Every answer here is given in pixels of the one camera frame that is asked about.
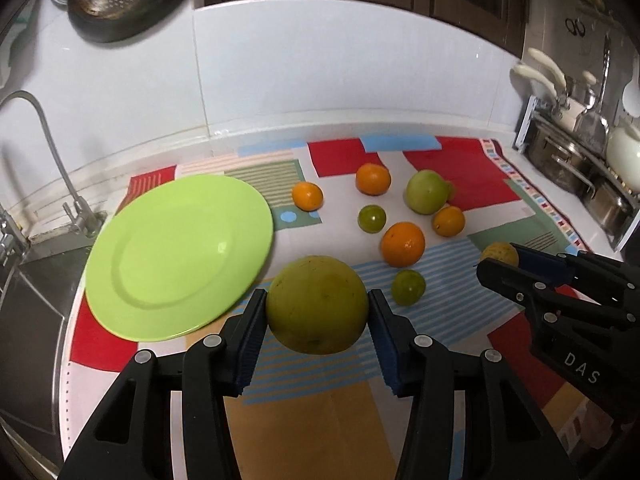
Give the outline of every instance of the plate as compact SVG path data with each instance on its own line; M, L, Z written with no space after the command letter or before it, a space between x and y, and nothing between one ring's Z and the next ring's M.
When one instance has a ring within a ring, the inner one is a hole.
M209 324L254 282L273 219L249 184L221 175L174 180L107 224L89 256L95 319L133 341L162 341Z

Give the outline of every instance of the white kettle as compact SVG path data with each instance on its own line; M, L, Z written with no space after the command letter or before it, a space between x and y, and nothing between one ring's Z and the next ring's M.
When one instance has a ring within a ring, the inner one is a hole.
M607 164L633 192L640 192L640 130L622 117L609 133Z

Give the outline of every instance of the stainless steel sink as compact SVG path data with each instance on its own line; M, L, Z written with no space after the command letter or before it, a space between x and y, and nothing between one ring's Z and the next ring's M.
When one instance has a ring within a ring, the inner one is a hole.
M65 330L93 240L62 231L0 270L0 417L55 473L62 466L58 382Z

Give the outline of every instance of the silver screw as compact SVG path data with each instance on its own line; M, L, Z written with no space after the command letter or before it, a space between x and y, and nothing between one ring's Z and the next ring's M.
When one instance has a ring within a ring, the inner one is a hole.
M493 348L489 348L484 352L484 357L486 357L487 361L491 361L492 363L499 363L502 361L502 354Z
M138 364L143 365L151 359L151 352L149 350L141 350L136 354L134 359Z
M414 343L422 348L428 348L433 344L433 339L431 339L428 335L417 335L414 338Z
M202 344L208 348L213 348L222 343L222 338L218 334L211 334L202 340Z

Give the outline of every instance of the tangerine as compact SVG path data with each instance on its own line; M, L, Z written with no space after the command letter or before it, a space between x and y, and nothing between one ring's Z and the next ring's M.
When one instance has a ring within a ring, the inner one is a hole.
M451 238L462 232L465 228L465 214L459 207L450 205L443 207L431 220L431 226L440 236Z
M322 189L312 182L299 182L291 189L291 198L302 211L315 211L322 205Z
M393 224L380 241L380 251L392 267L408 267L417 262L425 248L424 234L411 222Z
M365 195L382 195L390 186L391 174L384 166L367 162L356 171L356 187Z

